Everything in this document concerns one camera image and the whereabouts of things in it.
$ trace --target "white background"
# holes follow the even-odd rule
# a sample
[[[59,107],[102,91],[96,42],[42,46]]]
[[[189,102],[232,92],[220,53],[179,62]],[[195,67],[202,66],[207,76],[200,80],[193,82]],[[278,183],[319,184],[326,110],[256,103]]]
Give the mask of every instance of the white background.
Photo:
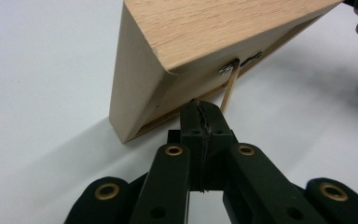
[[[0,223],[63,223],[86,186],[145,173],[178,119],[121,145],[108,121],[121,1],[0,1]],[[358,192],[358,22],[340,5],[237,82],[226,113],[291,180]],[[213,101],[220,104],[221,96]],[[228,223],[192,193],[189,223]]]

